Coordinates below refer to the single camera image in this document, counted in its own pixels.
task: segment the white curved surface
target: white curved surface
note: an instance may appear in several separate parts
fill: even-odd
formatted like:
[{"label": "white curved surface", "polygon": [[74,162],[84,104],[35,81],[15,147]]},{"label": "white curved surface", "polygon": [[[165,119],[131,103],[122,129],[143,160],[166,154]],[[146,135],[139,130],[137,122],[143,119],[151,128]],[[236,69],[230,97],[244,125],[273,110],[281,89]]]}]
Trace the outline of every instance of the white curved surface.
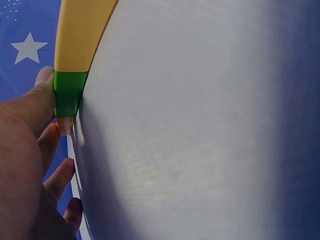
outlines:
[{"label": "white curved surface", "polygon": [[92,239],[283,239],[281,79],[300,2],[118,3],[72,139]]}]

